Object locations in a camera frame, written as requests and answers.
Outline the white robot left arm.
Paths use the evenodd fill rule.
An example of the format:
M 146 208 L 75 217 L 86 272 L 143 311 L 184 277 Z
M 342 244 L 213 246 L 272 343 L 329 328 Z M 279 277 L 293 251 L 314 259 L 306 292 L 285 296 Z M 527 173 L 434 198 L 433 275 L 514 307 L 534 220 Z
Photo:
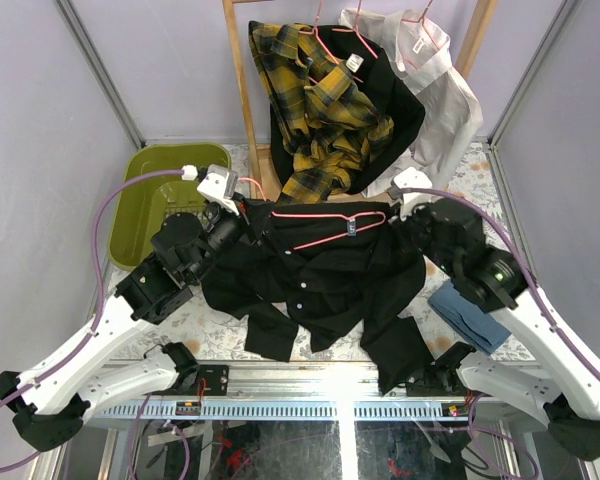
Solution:
M 188 394 L 199 365 L 181 342 L 105 373 L 122 346 L 157 329 L 245 234 L 245 199 L 207 203 L 204 215 L 176 213 L 152 237 L 152 252 L 114 289 L 94 318 L 39 364 L 0 373 L 0 399 L 22 440 L 39 452 L 73 438 L 97 413 L 143 394 Z

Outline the pink hanger of plaid shirt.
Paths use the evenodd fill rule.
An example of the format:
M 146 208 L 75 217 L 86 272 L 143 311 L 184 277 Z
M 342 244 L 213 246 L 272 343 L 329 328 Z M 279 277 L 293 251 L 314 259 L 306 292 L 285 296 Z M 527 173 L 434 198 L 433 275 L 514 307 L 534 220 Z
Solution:
M 322 48 L 322 50 L 324 51 L 324 53 L 327 55 L 328 59 L 331 62 L 333 62 L 334 64 L 344 63 L 344 65 L 346 66 L 346 68 L 353 75 L 353 78 L 357 82 L 362 83 L 363 80 L 360 77 L 357 76 L 357 71 L 359 70 L 360 66 L 364 62 L 364 59 L 360 55 L 358 55 L 356 52 L 350 52 L 348 54 L 348 57 L 346 59 L 340 58 L 340 57 L 336 56 L 328 48 L 327 44 L 321 38 L 320 32 L 319 32 L 319 21 L 320 21 L 320 17 L 321 17 L 321 13 L 322 13 L 323 7 L 324 7 L 324 1 L 320 0 L 319 1 L 318 9 L 317 9 L 317 12 L 316 12 L 316 15 L 315 15 L 313 26 L 309 30 L 303 30 L 303 29 L 301 29 L 300 32 L 299 32 L 299 34 L 314 38 L 315 41 Z

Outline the yellow plaid flannel shirt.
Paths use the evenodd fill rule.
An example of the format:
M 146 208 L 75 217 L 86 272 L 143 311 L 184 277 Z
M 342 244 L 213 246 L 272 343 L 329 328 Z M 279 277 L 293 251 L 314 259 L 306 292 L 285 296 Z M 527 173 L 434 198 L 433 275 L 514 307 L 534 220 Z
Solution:
M 292 157 L 280 202 L 319 203 L 347 192 L 388 147 L 393 120 L 309 26 L 252 21 L 248 40 L 283 149 Z

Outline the black button shirt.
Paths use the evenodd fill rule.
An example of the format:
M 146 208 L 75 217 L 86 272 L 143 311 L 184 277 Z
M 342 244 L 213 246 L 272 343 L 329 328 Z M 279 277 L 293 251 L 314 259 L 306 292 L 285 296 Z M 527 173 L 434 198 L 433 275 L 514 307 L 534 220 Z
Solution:
M 299 251 L 291 250 L 305 239 L 298 230 L 255 233 L 257 243 L 237 243 L 221 257 L 202 292 L 212 309 L 246 319 L 246 351 L 276 361 L 289 360 L 299 328 L 319 353 L 362 325 L 360 347 L 386 394 L 433 361 L 416 320 L 403 314 L 425 284 L 424 256 L 401 245 L 386 203 L 272 204 L 278 212 L 349 213 L 361 203 L 386 211 L 387 222 Z

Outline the pink wire hanger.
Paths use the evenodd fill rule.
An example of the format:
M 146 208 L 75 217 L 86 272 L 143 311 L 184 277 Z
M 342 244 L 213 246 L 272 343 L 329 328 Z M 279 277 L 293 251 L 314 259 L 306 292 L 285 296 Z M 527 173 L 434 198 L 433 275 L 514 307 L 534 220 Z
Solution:
M 323 245 L 342 238 L 353 238 L 363 231 L 379 227 L 387 222 L 387 212 L 382 209 L 366 209 L 367 203 L 361 203 L 363 209 L 353 212 L 278 212 L 273 204 L 267 202 L 262 186 L 249 177 L 239 177 L 239 183 L 249 183 L 262 196 L 262 206 L 246 208 L 254 232 L 260 237 L 272 233 L 275 229 L 298 230 L 303 239 L 297 240 L 291 247 L 299 251 Z

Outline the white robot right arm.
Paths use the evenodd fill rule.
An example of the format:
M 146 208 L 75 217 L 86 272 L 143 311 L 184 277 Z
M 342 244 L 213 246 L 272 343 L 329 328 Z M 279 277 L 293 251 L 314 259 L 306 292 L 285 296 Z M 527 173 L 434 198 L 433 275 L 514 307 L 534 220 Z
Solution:
M 441 193 L 403 191 L 389 223 L 451 280 L 471 304 L 493 316 L 539 362 L 540 378 L 473 352 L 436 369 L 447 394 L 464 388 L 490 395 L 529 415 L 573 456 L 600 457 L 600 358 L 550 304 L 511 241 L 491 245 L 484 227 L 496 222 L 474 204 Z

